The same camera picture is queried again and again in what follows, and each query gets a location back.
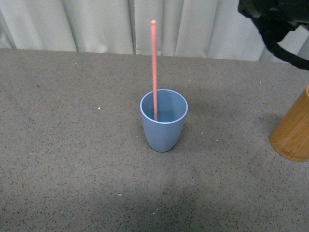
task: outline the wooden cup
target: wooden cup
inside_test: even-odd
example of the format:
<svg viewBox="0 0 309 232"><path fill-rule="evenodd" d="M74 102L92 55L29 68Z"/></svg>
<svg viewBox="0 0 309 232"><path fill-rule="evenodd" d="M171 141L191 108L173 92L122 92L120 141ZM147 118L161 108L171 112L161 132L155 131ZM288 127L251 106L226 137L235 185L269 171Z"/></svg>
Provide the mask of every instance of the wooden cup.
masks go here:
<svg viewBox="0 0 309 232"><path fill-rule="evenodd" d="M309 86L272 132L270 143L280 155L289 160L309 160Z"/></svg>

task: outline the curtain fold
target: curtain fold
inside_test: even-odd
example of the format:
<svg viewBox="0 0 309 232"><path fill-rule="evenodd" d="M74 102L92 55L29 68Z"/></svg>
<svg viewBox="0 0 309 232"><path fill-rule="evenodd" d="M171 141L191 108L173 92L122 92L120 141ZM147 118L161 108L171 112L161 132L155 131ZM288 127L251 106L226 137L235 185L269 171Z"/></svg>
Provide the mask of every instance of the curtain fold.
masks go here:
<svg viewBox="0 0 309 232"><path fill-rule="evenodd" d="M280 61L265 48L238 0L1 0L0 47ZM299 27L280 45L309 58L309 32Z"/></svg>

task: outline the speckled countertop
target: speckled countertop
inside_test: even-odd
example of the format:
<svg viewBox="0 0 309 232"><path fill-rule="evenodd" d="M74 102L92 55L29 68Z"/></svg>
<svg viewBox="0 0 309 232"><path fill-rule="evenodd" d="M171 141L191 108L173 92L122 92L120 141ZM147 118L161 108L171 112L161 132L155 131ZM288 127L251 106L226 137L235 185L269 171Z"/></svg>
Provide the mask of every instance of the speckled countertop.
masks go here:
<svg viewBox="0 0 309 232"><path fill-rule="evenodd" d="M308 231L309 162L269 135L309 84L285 63L158 57L186 97L153 151L151 57L0 49L0 231Z"/></svg>

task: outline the plastic cup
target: plastic cup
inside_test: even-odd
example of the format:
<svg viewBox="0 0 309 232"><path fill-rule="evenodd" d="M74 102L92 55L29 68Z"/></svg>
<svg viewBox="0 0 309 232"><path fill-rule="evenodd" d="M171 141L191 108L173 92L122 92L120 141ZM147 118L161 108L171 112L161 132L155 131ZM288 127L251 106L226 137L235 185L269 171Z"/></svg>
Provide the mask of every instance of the plastic cup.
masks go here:
<svg viewBox="0 0 309 232"><path fill-rule="evenodd" d="M183 129L188 113L188 103L179 93L169 89L158 89L158 121L154 120L153 91L140 101L141 118L150 147L158 152L171 150Z"/></svg>

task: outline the straw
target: straw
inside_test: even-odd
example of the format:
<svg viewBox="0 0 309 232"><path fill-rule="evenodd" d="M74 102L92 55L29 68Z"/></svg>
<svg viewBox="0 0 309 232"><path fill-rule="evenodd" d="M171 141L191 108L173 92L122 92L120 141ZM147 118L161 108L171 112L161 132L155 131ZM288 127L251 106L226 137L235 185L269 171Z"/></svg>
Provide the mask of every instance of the straw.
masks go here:
<svg viewBox="0 0 309 232"><path fill-rule="evenodd" d="M154 119L158 120L158 105L157 105L157 76L156 76L156 21L151 21L151 40L153 49L153 90L154 90Z"/></svg>

